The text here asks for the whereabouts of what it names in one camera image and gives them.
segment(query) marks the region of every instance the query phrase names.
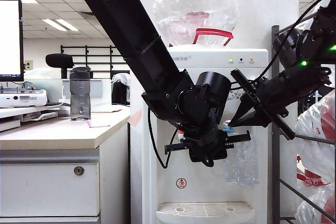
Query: desk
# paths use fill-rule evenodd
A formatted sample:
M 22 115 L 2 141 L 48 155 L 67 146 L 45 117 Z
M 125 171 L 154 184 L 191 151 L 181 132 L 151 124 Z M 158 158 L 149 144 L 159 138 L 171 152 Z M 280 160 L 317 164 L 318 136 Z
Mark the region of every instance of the desk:
M 128 223 L 130 109 L 0 133 L 0 223 Z

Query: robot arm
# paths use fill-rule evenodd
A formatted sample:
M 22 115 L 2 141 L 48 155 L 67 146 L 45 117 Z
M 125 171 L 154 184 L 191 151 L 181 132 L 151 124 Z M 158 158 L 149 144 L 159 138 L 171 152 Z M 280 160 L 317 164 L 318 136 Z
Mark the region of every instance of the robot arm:
M 285 69 L 273 79 L 260 78 L 249 83 L 239 70 L 232 71 L 246 93 L 230 126 L 266 127 L 273 122 L 288 140 L 295 137 L 282 118 L 288 115 L 286 106 L 331 83 L 330 68 L 321 64 L 336 63 L 335 14 L 336 0 L 331 0 L 327 7 L 319 8 L 310 29 L 294 29 L 283 47 L 279 45 L 289 32 L 276 39 L 273 50 L 280 52 L 280 62 Z M 255 111 L 246 114 L 251 108 Z
M 231 82 L 221 74 L 205 72 L 194 84 L 186 70 L 179 72 L 140 0 L 86 2 L 145 89 L 142 96 L 151 111 L 185 132 L 181 144 L 168 145 L 166 151 L 188 148 L 193 162 L 213 166 L 213 160 L 227 157 L 226 149 L 232 148 L 233 143 L 250 139 L 248 133 L 230 137 L 218 130 Z M 313 41 L 302 40 L 302 50 L 309 46 L 306 43 Z M 332 36 L 328 41 L 336 41 L 336 38 Z M 288 139 L 293 138 L 293 131 L 279 115 L 286 116 L 285 106 L 328 83 L 328 72 L 318 63 L 309 64 L 306 69 L 311 72 L 306 72 L 298 66 L 298 61 L 275 79 L 259 79 L 255 83 L 250 83 L 239 70 L 234 70 L 232 75 L 246 94 L 231 125 L 266 127 L 274 122 Z M 302 80 L 299 84 L 303 86 L 299 87 L 295 79 L 302 79 L 304 73 L 311 73 L 311 78 Z M 251 108 L 256 111 L 243 118 Z
M 166 151 L 188 148 L 193 162 L 213 166 L 214 159 L 227 157 L 232 143 L 250 139 L 218 130 L 231 82 L 205 72 L 194 84 L 186 70 L 180 72 L 140 0 L 86 2 L 143 86 L 150 110 L 185 132 L 183 142 Z

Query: label sticker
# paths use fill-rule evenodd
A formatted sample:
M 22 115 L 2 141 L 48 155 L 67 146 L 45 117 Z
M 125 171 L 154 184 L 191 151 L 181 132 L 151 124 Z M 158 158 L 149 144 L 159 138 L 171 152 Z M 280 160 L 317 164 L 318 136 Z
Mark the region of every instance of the label sticker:
M 184 178 L 179 178 L 176 181 L 176 186 L 180 189 L 183 189 L 187 186 L 187 181 Z

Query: desk drawer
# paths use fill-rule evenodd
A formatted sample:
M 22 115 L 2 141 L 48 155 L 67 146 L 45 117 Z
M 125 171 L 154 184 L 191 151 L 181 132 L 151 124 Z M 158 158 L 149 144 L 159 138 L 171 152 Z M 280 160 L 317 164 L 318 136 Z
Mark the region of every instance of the desk drawer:
M 0 218 L 1 224 L 100 224 L 99 217 Z
M 0 165 L 1 217 L 98 214 L 98 163 Z

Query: indicator light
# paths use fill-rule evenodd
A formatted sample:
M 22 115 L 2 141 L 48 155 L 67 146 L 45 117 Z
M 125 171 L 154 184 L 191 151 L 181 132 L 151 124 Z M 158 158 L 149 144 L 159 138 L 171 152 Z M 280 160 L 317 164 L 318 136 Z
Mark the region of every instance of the indicator light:
M 301 66 L 306 66 L 307 64 L 308 62 L 306 62 L 305 60 L 300 63 Z

